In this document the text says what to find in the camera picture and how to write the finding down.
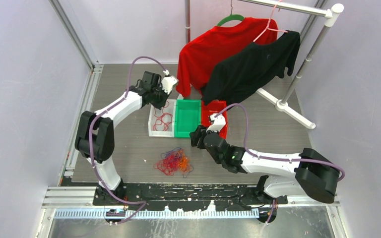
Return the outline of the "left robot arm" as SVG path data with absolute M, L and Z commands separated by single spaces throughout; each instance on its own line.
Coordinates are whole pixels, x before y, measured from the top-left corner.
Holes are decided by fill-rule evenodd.
M 124 202 L 124 182 L 113 162 L 115 128 L 130 114 L 151 104 L 162 109 L 174 86 L 176 77 L 167 70 L 165 76 L 145 71 L 136 85 L 108 106 L 95 112 L 84 111 L 80 116 L 74 147 L 91 164 L 105 198 L 114 205 Z

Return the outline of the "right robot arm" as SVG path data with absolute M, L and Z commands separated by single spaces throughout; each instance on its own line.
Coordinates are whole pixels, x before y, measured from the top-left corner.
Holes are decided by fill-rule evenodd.
M 274 154 L 230 145 L 219 133 L 199 125 L 190 133 L 191 145 L 205 149 L 215 163 L 237 174 L 261 174 L 255 196 L 263 204 L 287 195 L 307 195 L 326 204 L 335 200 L 342 169 L 312 148 L 301 153 Z

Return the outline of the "green plastic bin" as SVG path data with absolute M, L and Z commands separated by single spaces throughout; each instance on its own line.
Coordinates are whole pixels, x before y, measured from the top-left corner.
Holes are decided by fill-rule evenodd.
M 177 100 L 175 107 L 174 136 L 178 138 L 190 138 L 201 123 L 200 100 Z

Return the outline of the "white plastic bin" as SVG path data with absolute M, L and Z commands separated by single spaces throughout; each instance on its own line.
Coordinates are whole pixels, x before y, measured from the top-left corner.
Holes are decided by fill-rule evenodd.
M 165 107 L 161 110 L 150 106 L 148 119 L 148 135 L 150 137 L 168 137 L 175 136 L 175 99 L 168 99 Z

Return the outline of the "red t-shirt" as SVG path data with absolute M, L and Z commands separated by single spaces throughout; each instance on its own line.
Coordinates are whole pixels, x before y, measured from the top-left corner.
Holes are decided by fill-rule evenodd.
M 176 91 L 184 98 L 190 96 L 191 88 L 201 94 L 214 67 L 221 61 L 243 50 L 264 30 L 268 18 L 247 17 L 232 27 L 214 26 L 186 44 L 179 54 Z M 277 29 L 275 20 L 271 28 Z M 265 45 L 278 38 L 274 31 L 265 32 L 257 44 Z

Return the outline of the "black t-shirt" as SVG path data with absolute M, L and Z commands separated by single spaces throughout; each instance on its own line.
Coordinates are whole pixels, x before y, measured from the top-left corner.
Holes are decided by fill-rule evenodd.
M 275 77 L 291 76 L 300 45 L 300 34 L 295 31 L 266 45 L 248 44 L 214 67 L 201 100 L 205 105 L 215 100 L 240 103 Z

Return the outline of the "green clothes hanger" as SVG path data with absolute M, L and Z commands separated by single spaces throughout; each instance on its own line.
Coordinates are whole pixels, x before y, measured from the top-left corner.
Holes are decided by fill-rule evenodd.
M 230 14 L 220 20 L 216 26 L 223 26 L 225 23 L 230 21 L 243 21 L 245 19 L 245 17 L 240 14 L 234 14 L 233 9 L 233 0 L 230 0 Z

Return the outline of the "pink clothes hanger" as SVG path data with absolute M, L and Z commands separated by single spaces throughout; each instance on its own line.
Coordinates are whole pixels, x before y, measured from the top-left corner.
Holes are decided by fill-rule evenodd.
M 254 43 L 255 43 L 255 42 L 256 42 L 256 41 L 257 41 L 257 40 L 258 40 L 258 39 L 265 33 L 265 32 L 267 32 L 267 31 L 282 32 L 282 33 L 287 33 L 287 32 L 288 32 L 288 31 L 285 31 L 285 30 L 279 30 L 278 28 L 277 28 L 277 29 L 274 29 L 274 28 L 271 28 L 271 27 L 270 27 L 270 25 L 271 25 L 271 21 L 272 21 L 274 12 L 275 12 L 275 9 L 277 8 L 278 3 L 281 3 L 281 2 L 282 2 L 282 0 L 278 0 L 277 3 L 273 6 L 266 27 L 264 28 L 264 30 L 263 30 L 262 32 L 260 32 L 260 34 L 259 34 L 257 37 L 255 37 L 255 38 L 253 39 L 253 42 L 254 42 Z

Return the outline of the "white clothes rack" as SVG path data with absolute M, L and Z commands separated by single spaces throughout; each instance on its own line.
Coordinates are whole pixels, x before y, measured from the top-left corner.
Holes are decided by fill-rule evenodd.
M 273 104 L 279 112 L 284 112 L 285 114 L 290 116 L 292 119 L 294 119 L 295 121 L 297 121 L 298 123 L 300 123 L 307 129 L 314 129 L 316 127 L 316 124 L 308 120 L 307 118 L 305 118 L 300 113 L 296 112 L 294 109 L 292 109 L 288 105 L 287 101 L 289 97 L 292 95 L 293 91 L 295 90 L 296 84 L 302 78 L 305 69 L 308 67 L 309 63 L 312 61 L 315 52 L 317 51 L 318 47 L 322 43 L 329 29 L 335 24 L 339 15 L 344 11 L 344 5 L 341 3 L 336 3 L 330 9 L 324 9 L 322 7 L 324 6 L 325 3 L 327 3 L 327 1 L 325 0 L 316 1 L 314 6 L 305 6 L 305 5 L 299 5 L 295 3 L 283 2 L 283 1 L 277 1 L 277 0 L 250 0 L 248 2 L 252 4 L 275 7 L 278 9 L 284 9 L 284 10 L 289 10 L 289 11 L 299 12 L 299 13 L 304 13 L 309 15 L 308 20 L 306 21 L 306 24 L 302 29 L 301 39 L 303 39 L 306 36 L 306 34 L 309 32 L 309 29 L 314 23 L 315 18 L 317 16 L 325 18 L 325 22 L 320 33 L 318 34 L 310 51 L 306 55 L 298 72 L 293 77 L 293 80 L 290 86 L 288 87 L 287 92 L 283 96 L 283 98 L 278 99 L 262 88 L 259 88 L 256 91 L 257 94 L 259 94 L 264 99 L 266 99 L 271 104 Z

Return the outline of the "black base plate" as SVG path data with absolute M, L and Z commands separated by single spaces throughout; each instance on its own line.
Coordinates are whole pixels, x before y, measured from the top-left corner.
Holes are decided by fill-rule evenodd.
M 133 202 L 130 209 L 146 201 L 146 211 L 206 211 L 209 205 L 215 211 L 245 211 L 269 208 L 273 203 L 252 184 L 125 183 L 121 198 Z

